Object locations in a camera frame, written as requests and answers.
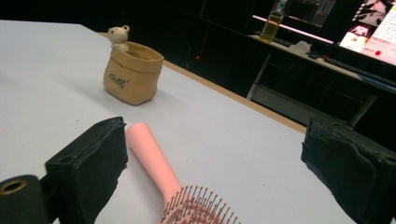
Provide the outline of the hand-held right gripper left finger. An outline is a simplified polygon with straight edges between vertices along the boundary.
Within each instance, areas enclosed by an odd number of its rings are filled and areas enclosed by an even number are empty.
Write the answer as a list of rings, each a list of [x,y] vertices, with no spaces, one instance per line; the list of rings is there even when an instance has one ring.
[[[94,224],[128,161],[122,117],[100,121],[45,163],[49,219]]]

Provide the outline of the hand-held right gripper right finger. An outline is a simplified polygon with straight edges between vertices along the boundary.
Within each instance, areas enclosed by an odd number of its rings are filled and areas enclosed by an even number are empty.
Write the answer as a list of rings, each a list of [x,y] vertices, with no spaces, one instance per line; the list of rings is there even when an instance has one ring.
[[[343,124],[312,118],[301,160],[357,224],[396,218],[396,152]]]

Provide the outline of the pink hairbrush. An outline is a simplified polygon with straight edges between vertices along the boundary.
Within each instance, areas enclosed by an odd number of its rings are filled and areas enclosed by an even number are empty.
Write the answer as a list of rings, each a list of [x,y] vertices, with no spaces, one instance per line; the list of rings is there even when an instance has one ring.
[[[126,142],[163,196],[159,224],[242,224],[214,191],[194,185],[183,186],[146,123],[126,131]]]

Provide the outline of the tan pouch-shaped holder with bear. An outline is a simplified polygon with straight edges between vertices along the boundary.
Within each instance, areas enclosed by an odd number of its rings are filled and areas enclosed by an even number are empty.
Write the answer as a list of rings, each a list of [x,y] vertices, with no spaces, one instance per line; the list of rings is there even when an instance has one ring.
[[[157,92],[164,57],[150,47],[130,42],[129,32],[128,25],[107,30],[111,51],[103,81],[106,91],[115,98],[128,105],[141,105]]]

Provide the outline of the background desk with metal legs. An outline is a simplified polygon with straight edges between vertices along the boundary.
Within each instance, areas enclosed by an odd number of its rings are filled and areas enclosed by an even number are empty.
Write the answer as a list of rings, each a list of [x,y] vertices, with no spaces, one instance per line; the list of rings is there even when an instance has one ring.
[[[251,37],[265,56],[247,98],[291,119],[307,123],[318,116],[355,126],[380,103],[396,109],[396,86],[319,55],[289,51],[281,39]]]

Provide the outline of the white crumpled cloth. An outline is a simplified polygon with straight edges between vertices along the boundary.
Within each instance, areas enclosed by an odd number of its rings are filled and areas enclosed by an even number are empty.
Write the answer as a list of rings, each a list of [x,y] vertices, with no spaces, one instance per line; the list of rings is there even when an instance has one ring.
[[[306,55],[311,51],[311,45],[305,41],[299,41],[297,44],[290,45],[289,51],[298,55]]]

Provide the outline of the lit computer monitor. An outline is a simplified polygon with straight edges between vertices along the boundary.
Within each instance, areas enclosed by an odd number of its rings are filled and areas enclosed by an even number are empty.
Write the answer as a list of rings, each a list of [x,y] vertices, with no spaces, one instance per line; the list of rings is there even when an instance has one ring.
[[[396,66],[396,0],[361,0],[338,46]]]

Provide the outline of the glowing pink light strip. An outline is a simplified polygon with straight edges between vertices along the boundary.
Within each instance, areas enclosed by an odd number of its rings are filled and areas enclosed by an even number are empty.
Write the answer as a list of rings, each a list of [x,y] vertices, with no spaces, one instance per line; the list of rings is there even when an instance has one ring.
[[[254,20],[257,20],[257,21],[267,22],[267,19],[265,19],[263,17],[260,17],[260,16],[257,16],[257,15],[252,15],[251,18],[254,19]],[[283,30],[286,30],[287,32],[292,32],[292,33],[295,33],[295,34],[299,34],[299,35],[303,35],[303,36],[306,36],[306,37],[309,37],[309,38],[316,39],[317,41],[321,41],[323,43],[334,44],[334,41],[332,41],[330,39],[327,39],[327,38],[324,38],[324,37],[321,37],[321,36],[318,36],[318,35],[314,35],[314,34],[311,34],[311,33],[308,33],[308,32],[305,32],[303,30],[299,30],[299,29],[296,29],[296,28],[293,28],[293,27],[289,27],[288,25],[285,25],[283,23],[279,24],[279,28],[283,29]]]

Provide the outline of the dim computer monitor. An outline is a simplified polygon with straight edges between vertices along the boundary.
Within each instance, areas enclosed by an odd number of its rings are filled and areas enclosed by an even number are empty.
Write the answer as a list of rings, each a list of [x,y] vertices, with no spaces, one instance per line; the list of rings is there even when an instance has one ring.
[[[284,12],[290,19],[322,27],[335,3],[336,0],[288,0]]]

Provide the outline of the bottle of yellow liquid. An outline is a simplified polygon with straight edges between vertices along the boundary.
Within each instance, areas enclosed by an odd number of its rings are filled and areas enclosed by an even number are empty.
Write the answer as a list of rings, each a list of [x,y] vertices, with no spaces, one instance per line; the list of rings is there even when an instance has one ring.
[[[287,0],[276,0],[275,5],[270,12],[266,23],[260,34],[260,40],[265,42],[272,42],[276,36],[277,30],[284,18],[284,7]]]

